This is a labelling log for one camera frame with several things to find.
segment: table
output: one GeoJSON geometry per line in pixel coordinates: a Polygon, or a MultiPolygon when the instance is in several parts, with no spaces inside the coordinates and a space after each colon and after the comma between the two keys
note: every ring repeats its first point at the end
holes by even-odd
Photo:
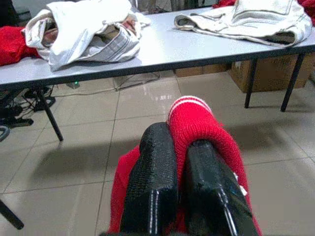
{"type": "MultiPolygon", "coordinates": [[[[114,76],[147,73],[185,67],[252,60],[245,108],[249,107],[257,60],[299,54],[286,91],[281,111],[285,111],[305,53],[315,52],[315,30],[310,37],[291,48],[278,48],[243,40],[203,35],[175,29],[178,14],[202,13],[208,7],[148,16],[151,26],[142,31],[140,52],[132,60],[120,63],[75,62],[52,72],[42,59],[25,58],[19,63],[0,67],[0,90],[35,88],[45,101],[41,88],[47,85],[86,81],[114,76]]],[[[62,134],[46,104],[45,111],[60,141],[62,134]]]]}

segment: white garment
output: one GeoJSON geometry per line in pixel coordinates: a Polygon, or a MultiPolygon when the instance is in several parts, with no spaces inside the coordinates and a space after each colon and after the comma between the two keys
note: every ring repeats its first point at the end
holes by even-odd
{"type": "Polygon", "coordinates": [[[180,30],[281,47],[305,40],[312,31],[310,17],[296,0],[238,0],[199,15],[178,15],[174,24],[180,30]]]}
{"type": "Polygon", "coordinates": [[[128,0],[59,1],[48,4],[47,8],[41,10],[28,22],[25,38],[29,47],[37,48],[38,53],[49,61],[52,70],[83,59],[107,62],[125,61],[139,51],[138,38],[122,25],[117,24],[130,13],[131,4],[128,0]],[[47,19],[55,21],[58,28],[57,39],[50,48],[41,43],[47,19]],[[96,34],[106,33],[109,26],[116,29],[119,34],[113,38],[113,41],[122,39],[125,43],[114,42],[114,46],[107,47],[108,45],[102,40],[95,38],[96,34]],[[118,55],[116,52],[115,55],[104,55],[104,49],[113,51],[114,48],[119,50],[118,55]]]}

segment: red fabric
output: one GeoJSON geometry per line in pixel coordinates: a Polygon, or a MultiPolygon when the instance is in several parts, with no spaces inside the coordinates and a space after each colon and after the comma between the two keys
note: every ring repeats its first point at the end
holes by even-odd
{"type": "Polygon", "coordinates": [[[305,12],[311,17],[315,26],[315,0],[298,0],[298,2],[304,7],[305,12]]]}
{"type": "MultiPolygon", "coordinates": [[[[212,7],[233,6],[236,0],[220,0],[218,4],[212,7]]],[[[304,7],[305,12],[311,17],[312,23],[315,26],[315,0],[298,0],[299,4],[304,7]]]]}
{"type": "Polygon", "coordinates": [[[12,26],[0,28],[0,66],[17,63],[24,57],[39,57],[35,48],[26,46],[22,29],[12,26]]]}
{"type": "MultiPolygon", "coordinates": [[[[204,101],[189,96],[178,99],[171,108],[168,124],[174,140],[180,191],[184,191],[182,189],[182,177],[187,148],[195,140],[206,139],[212,142],[227,165],[238,175],[240,185],[249,192],[244,165],[238,146],[233,138],[222,128],[221,124],[216,121],[210,108],[204,101]]],[[[119,160],[111,196],[109,233],[119,232],[129,174],[139,156],[140,151],[139,146],[137,146],[134,150],[123,155],[119,160]]],[[[251,206],[249,193],[246,196],[246,200],[249,206],[251,206]]],[[[255,217],[253,221],[261,236],[262,233],[255,217]]],[[[178,232],[187,232],[185,228],[184,206],[179,206],[174,228],[178,232]]]]}

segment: white tabletop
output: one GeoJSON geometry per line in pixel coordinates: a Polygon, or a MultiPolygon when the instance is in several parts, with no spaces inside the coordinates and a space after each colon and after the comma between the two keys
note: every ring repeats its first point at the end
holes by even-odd
{"type": "Polygon", "coordinates": [[[120,63],[75,62],[52,72],[42,59],[22,59],[0,67],[0,90],[84,81],[206,64],[225,63],[315,51],[315,30],[292,48],[180,31],[174,27],[178,14],[201,13],[209,8],[161,13],[148,16],[151,26],[142,31],[140,52],[132,60],[120,63]]]}

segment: black metal leg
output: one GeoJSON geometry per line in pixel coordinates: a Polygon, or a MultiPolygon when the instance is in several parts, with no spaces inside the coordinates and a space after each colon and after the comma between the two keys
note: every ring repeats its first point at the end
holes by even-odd
{"type": "Polygon", "coordinates": [[[1,200],[0,213],[18,230],[24,227],[23,222],[1,200]]]}
{"type": "Polygon", "coordinates": [[[286,93],[284,96],[284,100],[283,100],[282,105],[281,105],[281,111],[282,112],[285,112],[285,110],[286,110],[286,106],[287,106],[287,103],[289,102],[289,99],[290,99],[292,90],[294,88],[297,76],[299,74],[304,56],[305,56],[305,54],[299,54],[299,56],[297,57],[295,67],[294,67],[293,73],[291,75],[290,83],[289,83],[289,86],[287,87],[287,90],[286,90],[286,93]]]}
{"type": "Polygon", "coordinates": [[[247,87],[247,94],[246,94],[246,99],[245,99],[245,108],[248,108],[248,106],[250,105],[252,86],[254,84],[254,79],[255,79],[257,60],[258,59],[253,59],[252,64],[251,64],[251,73],[250,73],[249,83],[248,83],[248,87],[247,87]]]}
{"type": "Polygon", "coordinates": [[[45,107],[45,111],[46,111],[46,114],[51,122],[51,125],[53,126],[54,130],[55,130],[55,133],[59,139],[59,141],[62,141],[63,140],[63,135],[61,134],[60,130],[59,130],[59,127],[55,121],[55,118],[48,106],[48,104],[46,103],[46,99],[44,98],[44,95],[43,95],[43,91],[42,89],[40,88],[37,88],[36,89],[36,93],[37,93],[37,96],[39,98],[39,100],[44,104],[44,107],[45,107]]]}

